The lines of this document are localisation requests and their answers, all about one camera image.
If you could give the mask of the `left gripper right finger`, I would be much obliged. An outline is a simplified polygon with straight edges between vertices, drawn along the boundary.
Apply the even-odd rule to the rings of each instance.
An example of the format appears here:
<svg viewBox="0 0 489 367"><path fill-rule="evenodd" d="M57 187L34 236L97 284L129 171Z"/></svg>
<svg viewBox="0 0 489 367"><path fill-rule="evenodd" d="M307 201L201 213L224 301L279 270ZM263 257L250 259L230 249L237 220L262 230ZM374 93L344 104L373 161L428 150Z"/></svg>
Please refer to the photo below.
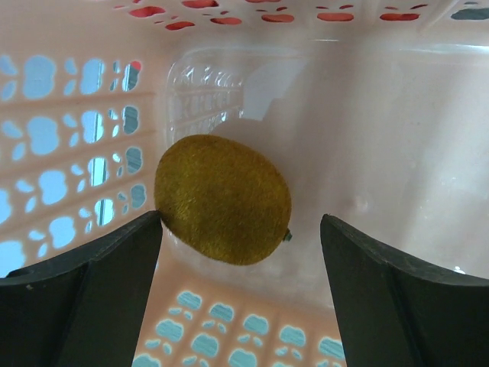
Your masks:
<svg viewBox="0 0 489 367"><path fill-rule="evenodd" d="M488 281L409 255L338 217L322 253L349 366L486 366Z"/></svg>

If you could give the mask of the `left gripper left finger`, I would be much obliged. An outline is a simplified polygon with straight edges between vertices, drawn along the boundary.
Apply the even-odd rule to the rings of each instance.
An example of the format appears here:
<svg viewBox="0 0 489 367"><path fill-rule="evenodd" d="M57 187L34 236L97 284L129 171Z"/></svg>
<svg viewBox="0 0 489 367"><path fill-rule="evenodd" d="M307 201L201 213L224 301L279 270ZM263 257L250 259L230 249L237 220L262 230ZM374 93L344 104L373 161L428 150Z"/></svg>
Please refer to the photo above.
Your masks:
<svg viewBox="0 0 489 367"><path fill-rule="evenodd" d="M3 366L130 366L162 240L149 211L1 279Z"/></svg>

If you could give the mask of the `pink plastic basket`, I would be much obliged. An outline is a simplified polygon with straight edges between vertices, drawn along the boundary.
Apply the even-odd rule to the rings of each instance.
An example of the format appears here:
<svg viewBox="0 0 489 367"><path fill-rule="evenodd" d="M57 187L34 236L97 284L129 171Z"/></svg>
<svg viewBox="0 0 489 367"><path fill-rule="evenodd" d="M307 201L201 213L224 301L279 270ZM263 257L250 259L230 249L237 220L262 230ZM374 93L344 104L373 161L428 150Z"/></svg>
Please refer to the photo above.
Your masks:
<svg viewBox="0 0 489 367"><path fill-rule="evenodd" d="M109 2L1 3L1 279L158 212L163 153L216 135L283 175L292 238L230 265L160 218L130 366L349 366L324 215L488 281L486 1L427 1L406 22L180 31Z"/></svg>

